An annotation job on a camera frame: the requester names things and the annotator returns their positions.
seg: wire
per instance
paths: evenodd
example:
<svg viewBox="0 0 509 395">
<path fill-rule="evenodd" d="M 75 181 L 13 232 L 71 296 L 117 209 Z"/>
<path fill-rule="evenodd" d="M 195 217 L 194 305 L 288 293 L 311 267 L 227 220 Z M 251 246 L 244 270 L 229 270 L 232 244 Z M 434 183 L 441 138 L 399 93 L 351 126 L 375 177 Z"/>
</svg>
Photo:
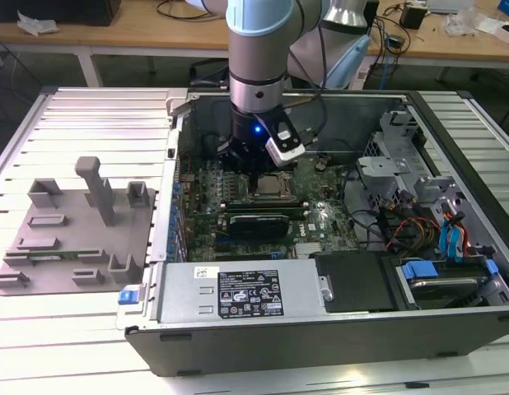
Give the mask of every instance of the wire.
<svg viewBox="0 0 509 395">
<path fill-rule="evenodd" d="M 231 237 L 228 233 L 222 232 L 221 230 L 214 230 L 216 233 L 219 233 L 221 235 L 225 235 L 227 237 Z"/>
<path fill-rule="evenodd" d="M 42 82 L 31 72 L 31 70 L 0 40 L 0 45 L 12 56 L 14 57 L 15 61 L 18 62 L 24 68 L 24 70 L 27 71 L 27 73 L 36 81 L 37 84 L 39 84 L 40 87 L 42 87 Z"/>
<path fill-rule="evenodd" d="M 446 212 L 445 213 L 445 218 L 447 220 L 450 220 L 451 218 L 453 217 L 452 214 L 450 214 L 449 212 Z M 460 222 L 457 223 L 457 226 L 458 228 L 460 228 L 461 232 L 462 232 L 462 235 L 463 235 L 463 242 L 461 244 L 461 249 L 462 249 L 462 252 L 463 254 L 468 257 L 469 256 L 469 253 L 467 251 L 467 248 L 469 247 L 469 232 L 467 231 L 467 229 L 465 229 L 465 227 L 463 226 L 463 224 L 461 224 Z"/>
<path fill-rule="evenodd" d="M 505 121 L 507 121 L 507 118 L 509 118 L 509 110 L 505 113 L 505 115 L 503 115 L 503 118 L 502 118 L 502 120 L 500 121 L 499 125 L 500 125 L 500 126 L 503 126 L 503 124 L 505 123 Z"/>
<path fill-rule="evenodd" d="M 284 109 L 291 109 L 291 108 L 297 107 L 299 105 L 307 105 L 317 99 L 320 100 L 320 105 L 322 108 L 322 121 L 321 121 L 319 127 L 317 128 L 316 132 L 313 133 L 314 137 L 319 135 L 319 133 L 322 131 L 322 129 L 324 129 L 324 127 L 326 126 L 326 124 L 328 122 L 328 109 L 326 107 L 324 98 L 322 97 L 322 92 L 326 88 L 326 83 L 328 80 L 328 63 L 327 63 L 327 59 L 326 59 L 326 45 L 325 45 L 325 38 L 324 38 L 324 33 L 322 32 L 322 28 L 319 26 L 317 28 L 317 30 L 319 32 L 319 41 L 320 41 L 320 48 L 321 48 L 321 53 L 322 53 L 322 74 L 323 75 L 322 75 L 322 84 L 320 85 L 320 89 L 318 89 L 316 87 L 315 83 L 313 82 L 313 79 L 310 77 L 308 72 L 302 66 L 302 64 L 298 60 L 297 56 L 293 53 L 293 51 L 289 50 L 289 54 L 292 57 L 293 62 L 295 62 L 295 64 L 301 70 L 301 73 L 304 75 L 304 77 L 310 84 L 311 89 L 315 92 L 315 94 L 309 99 L 297 100 L 297 101 L 294 101 L 287 105 L 284 105 Z"/>
<path fill-rule="evenodd" d="M 211 81 L 211 80 L 209 80 L 209 78 L 222 73 L 223 77 L 221 77 L 221 79 L 225 79 L 225 76 L 227 75 L 228 72 L 229 72 L 228 65 L 220 67 L 218 70 L 208 74 L 207 76 L 200 77 L 200 78 L 194 78 L 193 80 L 190 81 L 190 85 L 191 86 L 205 85 L 205 86 L 218 86 L 219 87 L 220 82 Z"/>
<path fill-rule="evenodd" d="M 379 230 L 381 230 L 381 228 L 379 227 L 379 224 L 377 222 L 373 222 L 372 224 L 370 224 L 368 227 L 367 227 L 367 245 L 365 247 L 365 249 L 368 249 L 368 247 L 370 247 L 370 243 L 371 243 L 371 227 L 372 226 L 377 226 L 379 228 Z"/>
<path fill-rule="evenodd" d="M 406 6 L 406 2 L 398 2 L 397 4 L 393 4 L 383 11 L 383 16 L 389 16 L 396 11 L 403 11 L 404 6 Z"/>
<path fill-rule="evenodd" d="M 388 40 L 390 39 L 389 35 L 386 35 L 386 50 L 389 50 L 390 45 L 388 44 Z M 383 77 L 381 78 L 381 85 L 379 86 L 379 89 L 382 91 L 385 87 L 385 81 L 386 81 L 386 72 L 388 71 L 388 55 L 386 56 L 385 60 L 385 69 L 383 70 Z"/>
<path fill-rule="evenodd" d="M 370 211 L 371 210 L 355 210 L 355 211 L 350 212 L 350 216 L 354 216 L 355 214 L 358 214 L 360 212 L 363 212 L 363 213 L 365 212 L 366 214 L 370 214 Z"/>
<path fill-rule="evenodd" d="M 378 16 L 377 18 L 379 18 L 382 21 L 389 21 L 389 22 L 393 23 L 394 25 L 399 27 L 406 34 L 407 38 L 409 39 L 409 42 L 407 43 L 407 45 L 406 45 L 406 47 L 404 49 L 401 49 L 399 52 L 392 51 L 392 50 L 389 49 L 389 52 L 393 53 L 393 54 L 401 55 L 401 54 L 405 53 L 406 51 L 408 51 L 409 48 L 410 48 L 410 45 L 412 45 L 412 37 L 410 36 L 409 31 L 406 30 L 402 25 L 400 25 L 398 22 L 394 21 L 393 19 L 387 18 L 385 16 Z"/>
<path fill-rule="evenodd" d="M 189 163 L 187 164 L 187 173 L 185 173 L 183 181 L 181 181 L 182 183 L 187 181 L 187 178 L 189 177 L 190 174 L 190 168 L 192 167 L 192 156 L 190 154 L 187 155 L 189 156 Z"/>
<path fill-rule="evenodd" d="M 169 6 L 169 9 L 168 9 L 168 11 L 165 12 L 161 9 L 161 7 L 163 7 L 166 4 Z M 214 21 L 217 18 L 214 14 L 212 14 L 210 12 L 205 12 L 203 14 L 196 15 L 196 16 L 174 15 L 174 14 L 172 14 L 172 0 L 165 0 L 161 3 L 159 3 L 156 6 L 156 11 L 158 14 L 166 16 L 167 18 L 174 19 L 177 21 L 184 21 L 184 22 L 209 22 L 209 21 Z"/>
<path fill-rule="evenodd" d="M 16 56 L 15 58 L 15 62 L 13 63 L 13 69 L 11 71 L 11 78 L 10 78 L 10 82 L 11 82 L 11 91 L 13 92 L 13 95 L 15 95 L 15 97 L 21 102 L 21 103 L 24 103 L 25 105 L 33 105 L 33 103 L 35 103 L 34 101 L 28 101 L 28 100 L 24 100 L 19 94 L 18 92 L 16 91 L 15 89 L 15 71 L 16 71 L 16 64 L 18 63 L 18 60 L 20 59 L 21 57 L 21 53 L 19 52 L 18 55 Z"/>
<path fill-rule="evenodd" d="M 386 33 L 386 28 L 385 28 L 385 21 L 389 21 L 389 22 L 393 23 L 394 25 L 398 26 L 407 35 L 405 44 L 403 44 L 403 47 L 398 51 L 392 49 L 390 46 L 388 48 L 385 47 L 385 42 L 388 37 L 388 33 Z M 379 31 L 380 48 L 379 48 L 379 53 L 377 54 L 375 62 L 370 66 L 370 71 L 368 73 L 368 77 L 370 77 L 370 76 L 383 77 L 385 75 L 384 72 L 380 75 L 377 75 L 374 73 L 374 71 L 381 65 L 381 63 L 385 63 L 385 58 L 387 56 L 387 53 L 392 53 L 393 55 L 395 55 L 395 59 L 392 63 L 392 64 L 394 64 L 394 67 L 393 67 L 392 71 L 390 72 L 390 74 L 386 74 L 386 76 L 385 76 L 385 78 L 388 78 L 388 80 L 389 80 L 392 78 L 392 76 L 395 74 L 395 72 L 397 71 L 397 69 L 399 67 L 399 57 L 403 53 L 406 53 L 406 51 L 409 50 L 410 45 L 412 44 L 412 38 L 410 36 L 410 33 L 403 26 L 401 26 L 398 22 L 393 21 L 390 18 L 387 18 L 384 16 L 376 16 L 375 23 L 372 25 L 372 27 L 375 27 Z"/>
<path fill-rule="evenodd" d="M 320 131 L 324 128 L 324 126 L 328 122 L 328 109 L 326 107 L 326 103 L 324 102 L 324 98 L 322 97 L 322 89 L 323 88 L 321 87 L 320 89 L 318 89 L 315 86 L 315 83 L 311 79 L 311 77 L 308 74 L 308 72 L 305 70 L 304 66 L 302 66 L 302 64 L 298 60 L 297 56 L 290 49 L 289 49 L 289 55 L 293 59 L 293 62 L 295 62 L 295 64 L 298 66 L 298 68 L 300 68 L 300 70 L 301 70 L 302 74 L 304 75 L 304 77 L 306 77 L 306 80 L 310 84 L 311 89 L 315 92 L 315 95 L 310 100 L 305 101 L 304 103 L 301 103 L 300 105 L 306 104 L 306 103 L 311 103 L 315 99 L 319 99 L 319 101 L 320 101 L 320 107 L 322 108 L 322 121 L 320 122 L 320 125 L 316 129 L 316 131 L 313 132 L 313 137 L 317 137 L 319 135 Z"/>
<path fill-rule="evenodd" d="M 423 226 L 418 222 L 418 218 L 407 218 L 406 220 L 402 221 L 399 226 L 397 227 L 397 229 L 395 230 L 392 238 L 390 239 L 390 242 L 386 245 L 386 248 L 389 249 L 392 244 L 394 244 L 391 240 L 394 239 L 397 234 L 408 224 L 414 224 L 416 226 L 416 229 L 418 229 L 419 231 L 419 237 L 418 239 L 416 240 L 416 242 L 413 244 L 412 247 L 408 247 L 406 252 L 404 253 L 401 253 L 399 258 L 402 258 L 402 255 L 404 255 L 405 253 L 408 253 L 408 255 L 410 255 L 411 253 L 414 253 L 416 251 L 418 251 L 421 247 L 424 246 L 424 241 L 425 241 L 425 229 L 423 229 Z"/>
</svg>

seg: blue latch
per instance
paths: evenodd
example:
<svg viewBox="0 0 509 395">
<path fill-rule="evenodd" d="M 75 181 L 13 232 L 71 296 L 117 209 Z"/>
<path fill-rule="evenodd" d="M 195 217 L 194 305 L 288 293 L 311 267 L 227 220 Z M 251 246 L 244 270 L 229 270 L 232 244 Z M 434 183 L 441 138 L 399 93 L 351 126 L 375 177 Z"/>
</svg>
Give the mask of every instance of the blue latch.
<svg viewBox="0 0 509 395">
<path fill-rule="evenodd" d="M 138 290 L 120 290 L 119 304 L 137 304 L 139 303 L 139 291 Z"/>
<path fill-rule="evenodd" d="M 401 267 L 404 278 L 412 280 L 421 277 L 438 277 L 432 261 L 410 261 Z"/>
<path fill-rule="evenodd" d="M 498 266 L 492 259 L 485 261 L 485 265 L 487 265 L 487 269 L 489 273 L 491 273 L 491 276 L 498 274 Z"/>
</svg>

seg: black cable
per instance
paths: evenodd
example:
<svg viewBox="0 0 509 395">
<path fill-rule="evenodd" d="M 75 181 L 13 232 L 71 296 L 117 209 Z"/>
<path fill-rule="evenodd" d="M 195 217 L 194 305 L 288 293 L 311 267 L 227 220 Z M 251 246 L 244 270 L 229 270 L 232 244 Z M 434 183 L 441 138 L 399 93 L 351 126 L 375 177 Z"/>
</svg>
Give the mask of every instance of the black cable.
<svg viewBox="0 0 509 395">
<path fill-rule="evenodd" d="M 364 151 L 358 151 L 355 149 L 354 146 L 352 146 L 346 139 L 344 138 L 341 138 L 341 137 L 327 137 L 327 138 L 322 138 L 322 142 L 326 142 L 326 141 L 333 141 L 333 142 L 342 142 L 347 148 L 350 149 L 351 152 L 354 152 L 356 154 L 362 154 L 364 153 Z"/>
<path fill-rule="evenodd" d="M 359 174 L 359 179 L 361 180 L 362 187 L 365 191 L 368 190 L 367 185 L 364 183 L 364 179 L 362 179 L 361 172 L 359 171 L 359 164 L 355 162 L 355 171 L 357 171 L 357 174 Z"/>
<path fill-rule="evenodd" d="M 322 122 L 320 123 L 317 133 L 315 136 L 318 136 L 320 132 L 322 132 L 322 129 L 325 128 L 326 124 L 328 123 L 328 109 L 326 107 L 326 103 L 324 98 L 322 97 L 322 94 L 324 93 L 324 89 L 326 89 L 326 83 L 328 79 L 328 62 L 326 60 L 326 43 L 324 40 L 324 34 L 322 33 L 322 28 L 319 26 L 319 39 L 320 39 L 320 48 L 322 52 L 322 85 L 320 87 L 320 103 L 322 105 Z"/>
<path fill-rule="evenodd" d="M 207 76 L 200 77 L 200 78 L 194 78 L 190 81 L 191 86 L 216 86 L 219 87 L 220 83 L 216 81 L 209 80 L 209 78 L 216 76 L 217 74 L 222 73 L 224 76 L 228 73 L 229 66 L 220 67 L 219 70 L 216 70 L 215 72 L 212 72 L 208 74 Z"/>
<path fill-rule="evenodd" d="M 393 4 L 383 11 L 383 16 L 390 16 L 396 11 L 403 11 L 405 6 L 406 2 L 398 2 L 397 4 Z"/>
<path fill-rule="evenodd" d="M 499 125 L 500 126 L 503 126 L 503 124 L 505 123 L 505 121 L 507 121 L 507 118 L 509 118 L 509 110 L 505 113 L 505 115 L 503 116 L 502 120 L 500 121 Z"/>
<path fill-rule="evenodd" d="M 371 223 L 368 227 L 367 227 L 367 245 L 365 247 L 365 249 L 368 249 L 368 247 L 370 247 L 370 243 L 371 243 L 371 240 L 370 240 L 370 236 L 371 236 L 371 227 L 372 226 L 377 226 L 379 228 L 379 230 L 381 230 L 381 228 L 379 227 L 379 224 L 377 222 L 373 222 Z"/>
<path fill-rule="evenodd" d="M 378 19 L 377 17 L 375 18 L 375 25 L 372 25 L 372 28 L 375 27 L 378 29 L 379 31 L 379 41 L 380 41 L 380 47 L 379 47 L 379 53 L 377 54 L 377 57 L 376 57 L 376 60 L 375 62 L 370 66 L 370 71 L 368 72 L 368 77 L 370 76 L 376 76 L 376 77 L 381 77 L 381 75 L 376 75 L 374 74 L 374 71 L 379 67 L 379 59 L 381 59 L 381 56 L 383 57 L 383 59 L 381 60 L 381 63 L 384 63 L 385 62 L 385 55 L 386 55 L 386 50 L 385 50 L 385 23 L 384 21 L 381 21 L 380 19 Z"/>
<path fill-rule="evenodd" d="M 340 197 L 341 197 L 341 199 L 343 199 L 343 201 L 346 198 L 346 192 L 345 192 L 346 185 L 348 184 L 348 181 L 350 180 L 350 174 L 352 173 L 352 171 L 353 171 L 353 169 L 349 169 L 348 171 L 346 171 L 346 174 L 344 175 L 343 186 L 340 189 Z"/>
<path fill-rule="evenodd" d="M 169 5 L 169 9 L 167 12 L 164 12 L 161 9 L 161 7 L 163 7 L 165 4 Z M 166 16 L 167 18 L 170 18 L 170 19 L 175 19 L 177 21 L 207 22 L 207 21 L 212 21 L 216 18 L 216 16 L 210 12 L 205 12 L 203 14 L 199 14 L 196 16 L 177 16 L 177 15 L 172 14 L 171 9 L 172 9 L 172 1 L 171 0 L 165 0 L 156 6 L 156 11 L 158 14 Z"/>
<path fill-rule="evenodd" d="M 355 211 L 350 212 L 350 216 L 354 216 L 355 214 L 358 214 L 359 212 L 365 212 L 366 214 L 370 214 L 371 210 L 365 210 L 365 209 L 355 210 Z"/>
<path fill-rule="evenodd" d="M 404 33 L 407 35 L 407 37 L 409 39 L 409 42 L 407 43 L 406 48 L 401 49 L 400 51 L 392 51 L 391 49 L 388 49 L 388 52 L 390 52 L 394 55 L 397 55 L 397 54 L 402 55 L 403 53 L 408 51 L 410 48 L 410 45 L 412 45 L 412 37 L 410 36 L 409 31 L 406 30 L 402 25 L 400 25 L 398 22 L 394 21 L 393 19 L 387 18 L 385 16 L 378 16 L 377 18 L 379 18 L 380 20 L 383 20 L 383 21 L 389 21 L 389 22 L 393 23 L 394 25 L 399 27 L 402 31 L 404 31 Z"/>
<path fill-rule="evenodd" d="M 361 226 L 362 228 L 366 229 L 367 231 L 370 231 L 370 233 L 374 234 L 375 236 L 377 236 L 379 239 L 381 239 L 383 241 L 383 243 L 387 244 L 389 243 L 387 240 L 385 240 L 385 238 L 383 237 L 382 233 L 381 232 L 378 232 L 377 230 L 373 230 L 371 227 L 368 227 L 369 225 L 364 225 L 362 222 L 356 220 L 355 218 L 351 217 L 351 221 L 355 224 L 355 225 L 359 225 Z M 404 249 L 410 249 L 410 246 L 408 246 L 407 244 L 405 243 L 401 243 L 399 240 L 397 240 L 396 238 L 391 238 L 390 241 L 392 242 L 392 244 L 394 245 L 398 245 L 400 247 L 403 247 Z"/>
<path fill-rule="evenodd" d="M 315 95 L 313 96 L 313 98 L 310 101 L 307 101 L 306 103 L 310 103 L 310 102 L 312 102 L 315 99 L 319 99 L 319 101 L 320 101 L 320 107 L 322 109 L 322 121 L 320 122 L 320 125 L 316 129 L 316 131 L 313 132 L 313 137 L 317 137 L 319 135 L 320 131 L 322 130 L 322 128 L 324 128 L 324 126 L 328 122 L 328 109 L 326 107 L 326 103 L 324 102 L 324 98 L 322 97 L 322 89 L 323 88 L 322 87 L 320 89 L 317 88 L 317 86 L 315 85 L 315 83 L 311 79 L 310 75 L 305 70 L 304 66 L 302 66 L 302 63 L 298 60 L 297 56 L 290 49 L 289 49 L 289 55 L 293 59 L 293 62 L 295 62 L 295 64 L 301 70 L 301 73 L 304 75 L 304 77 L 306 78 L 306 80 L 310 84 L 311 89 L 315 92 Z"/>
<path fill-rule="evenodd" d="M 22 104 L 28 105 L 29 103 L 29 105 L 33 105 L 35 101 L 34 99 L 31 99 L 26 93 L 19 91 L 17 88 L 12 89 L 9 86 L 4 86 L 1 82 L 0 89 L 2 89 L 3 91 L 10 91 Z"/>
<path fill-rule="evenodd" d="M 15 62 L 13 63 L 13 68 L 11 70 L 11 76 L 9 78 L 10 80 L 10 86 L 11 86 L 11 90 L 13 92 L 13 95 L 16 97 L 16 99 L 18 101 L 20 101 L 22 104 L 24 105 L 28 105 L 28 106 L 32 106 L 33 103 L 35 103 L 35 100 L 25 100 L 21 97 L 21 95 L 19 94 L 19 92 L 16 91 L 15 89 L 15 71 L 16 71 L 16 64 L 17 64 L 17 60 L 15 59 Z"/>
<path fill-rule="evenodd" d="M 14 59 L 24 68 L 24 70 L 27 71 L 27 73 L 36 81 L 37 84 L 39 84 L 40 87 L 42 87 L 42 82 L 35 77 L 35 74 L 31 72 L 31 70 L 0 40 L 0 45 L 12 56 Z"/>
</svg>

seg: power supply label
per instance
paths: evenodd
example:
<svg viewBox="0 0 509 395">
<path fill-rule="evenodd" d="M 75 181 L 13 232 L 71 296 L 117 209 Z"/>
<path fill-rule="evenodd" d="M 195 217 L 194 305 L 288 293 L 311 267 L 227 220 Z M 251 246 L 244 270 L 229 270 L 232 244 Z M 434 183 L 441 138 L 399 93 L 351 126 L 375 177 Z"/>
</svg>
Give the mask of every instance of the power supply label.
<svg viewBox="0 0 509 395">
<path fill-rule="evenodd" d="M 278 270 L 218 273 L 218 315 L 222 318 L 284 315 Z"/>
</svg>

